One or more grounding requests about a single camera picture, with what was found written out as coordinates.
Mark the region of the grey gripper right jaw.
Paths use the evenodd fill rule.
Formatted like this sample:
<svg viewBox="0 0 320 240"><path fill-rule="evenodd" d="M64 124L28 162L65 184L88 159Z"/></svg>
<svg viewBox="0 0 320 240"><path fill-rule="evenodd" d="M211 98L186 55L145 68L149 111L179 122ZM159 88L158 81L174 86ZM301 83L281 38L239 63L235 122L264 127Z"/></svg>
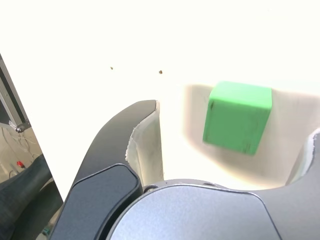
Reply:
<svg viewBox="0 0 320 240"><path fill-rule="evenodd" d="M320 132L308 136L309 168L292 183L240 191L174 184L139 197L113 225L111 240L317 240L320 237Z"/></svg>

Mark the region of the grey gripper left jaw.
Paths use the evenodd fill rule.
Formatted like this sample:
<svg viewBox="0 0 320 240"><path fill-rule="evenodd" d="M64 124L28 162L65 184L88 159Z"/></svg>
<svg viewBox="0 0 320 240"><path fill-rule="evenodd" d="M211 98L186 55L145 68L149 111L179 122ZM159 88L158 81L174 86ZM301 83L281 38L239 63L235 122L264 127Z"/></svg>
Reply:
<svg viewBox="0 0 320 240"><path fill-rule="evenodd" d="M143 194L126 161L134 128L156 110L138 101L111 118L92 141L51 232L52 240L104 240L121 213Z"/></svg>

